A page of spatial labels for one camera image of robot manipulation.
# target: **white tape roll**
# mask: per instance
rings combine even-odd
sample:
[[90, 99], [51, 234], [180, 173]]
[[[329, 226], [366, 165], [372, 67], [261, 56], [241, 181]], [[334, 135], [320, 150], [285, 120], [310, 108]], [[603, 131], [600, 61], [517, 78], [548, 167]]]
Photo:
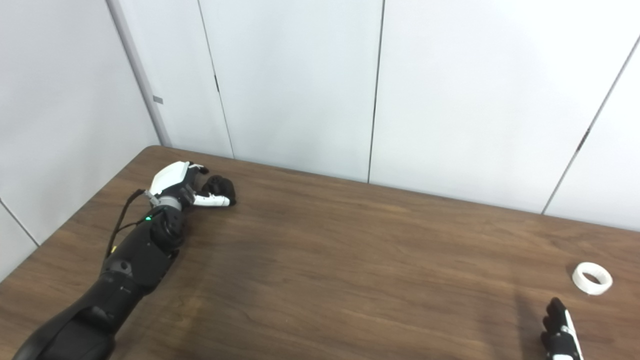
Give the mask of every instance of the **white tape roll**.
[[[600, 284], [587, 279], [584, 274], [595, 277]], [[573, 282], [578, 289], [589, 295], [601, 295], [613, 285], [611, 274], [602, 266], [594, 263], [580, 263], [573, 272]]]

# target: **robotic hand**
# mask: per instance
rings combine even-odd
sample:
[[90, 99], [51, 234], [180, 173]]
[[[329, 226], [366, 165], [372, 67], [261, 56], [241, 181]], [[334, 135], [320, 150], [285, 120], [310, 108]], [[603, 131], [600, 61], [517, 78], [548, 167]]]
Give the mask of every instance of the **robotic hand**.
[[584, 360], [571, 315], [560, 299], [551, 299], [547, 314], [542, 321], [547, 331], [540, 336], [547, 360]]
[[[115, 347], [115, 334], [138, 302], [155, 290], [183, 244], [182, 210], [188, 206], [232, 206], [233, 184], [212, 176], [202, 191], [195, 191], [202, 165], [178, 161], [154, 177], [149, 191], [129, 198], [111, 237], [98, 280], [75, 303], [38, 328], [13, 360], [107, 360]], [[145, 193], [152, 209], [122, 243], [113, 248], [115, 234], [128, 205]]]

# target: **wire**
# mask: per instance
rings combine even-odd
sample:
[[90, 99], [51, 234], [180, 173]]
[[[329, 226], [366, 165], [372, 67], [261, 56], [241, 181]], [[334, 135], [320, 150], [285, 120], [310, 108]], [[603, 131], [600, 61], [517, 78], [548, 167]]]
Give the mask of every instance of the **wire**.
[[116, 222], [116, 227], [113, 229], [113, 232], [111, 233], [111, 237], [109, 239], [109, 243], [107, 244], [107, 251], [104, 254], [104, 259], [107, 259], [109, 257], [109, 255], [111, 254], [111, 248], [113, 247], [113, 241], [116, 238], [116, 234], [118, 234], [118, 232], [120, 232], [120, 230], [124, 229], [125, 227], [133, 226], [134, 224], [136, 224], [136, 223], [131, 223], [131, 224], [127, 224], [127, 225], [125, 225], [123, 227], [120, 227], [120, 225], [122, 224], [122, 220], [124, 219], [124, 215], [127, 213], [127, 209], [129, 208], [129, 205], [131, 205], [133, 200], [135, 200], [137, 197], [139, 197], [140, 195], [142, 195], [144, 193], [145, 193], [144, 190], [137, 189], [127, 199], [127, 202], [125, 202], [124, 206], [122, 207], [122, 211], [120, 212], [120, 217], [118, 218], [118, 222]]

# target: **wooden table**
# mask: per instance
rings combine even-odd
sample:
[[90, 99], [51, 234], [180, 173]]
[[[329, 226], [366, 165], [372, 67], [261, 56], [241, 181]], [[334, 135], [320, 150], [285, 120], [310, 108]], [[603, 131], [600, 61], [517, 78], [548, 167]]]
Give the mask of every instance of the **wooden table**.
[[[2, 359], [93, 283], [125, 199], [178, 160], [229, 177], [238, 204], [188, 215], [177, 263], [112, 359], [542, 360], [554, 296], [587, 360], [640, 359], [638, 233], [162, 147], [0, 284]], [[578, 290], [581, 261], [614, 286]]]

